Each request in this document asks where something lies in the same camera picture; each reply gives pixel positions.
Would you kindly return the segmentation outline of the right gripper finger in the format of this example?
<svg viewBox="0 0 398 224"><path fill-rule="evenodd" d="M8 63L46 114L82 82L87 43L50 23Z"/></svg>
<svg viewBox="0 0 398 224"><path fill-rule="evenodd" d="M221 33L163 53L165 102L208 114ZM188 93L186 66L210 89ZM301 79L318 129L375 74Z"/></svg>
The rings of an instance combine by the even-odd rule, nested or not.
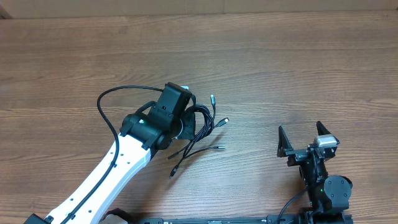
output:
<svg viewBox="0 0 398 224"><path fill-rule="evenodd" d="M277 156L287 157L290 154L290 152L293 150L293 147L289 139L287 138L286 133L282 126L279 126L278 133L279 133L279 143L277 149Z"/></svg>
<svg viewBox="0 0 398 224"><path fill-rule="evenodd" d="M319 136L331 134L329 130L322 124L321 121L316 122L317 132Z"/></svg>

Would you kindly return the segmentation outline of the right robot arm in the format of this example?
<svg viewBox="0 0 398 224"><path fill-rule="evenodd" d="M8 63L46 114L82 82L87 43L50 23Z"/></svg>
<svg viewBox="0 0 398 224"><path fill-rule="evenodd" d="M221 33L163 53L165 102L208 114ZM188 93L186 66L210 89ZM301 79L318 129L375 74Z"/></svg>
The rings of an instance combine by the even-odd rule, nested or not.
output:
<svg viewBox="0 0 398 224"><path fill-rule="evenodd" d="M340 141L321 121L316 123L318 136L305 149L294 149L284 129L279 126L278 157L286 157L289 167L298 166L305 188L291 198L279 212L277 223L353 223L349 209L353 183L342 175L329 175L325 162L335 157ZM297 214L285 211L294 201L308 195L310 206Z"/></svg>

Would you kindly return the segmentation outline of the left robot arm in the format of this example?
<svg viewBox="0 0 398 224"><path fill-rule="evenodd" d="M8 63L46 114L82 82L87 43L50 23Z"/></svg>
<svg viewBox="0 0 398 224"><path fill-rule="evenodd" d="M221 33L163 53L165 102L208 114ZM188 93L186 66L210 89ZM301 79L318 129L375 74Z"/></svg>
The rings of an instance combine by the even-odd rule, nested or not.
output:
<svg viewBox="0 0 398 224"><path fill-rule="evenodd" d="M195 95L174 83L165 84L157 101L127 115L115 141L83 183L45 218L32 214L24 223L99 223L126 184L183 132L183 116Z"/></svg>

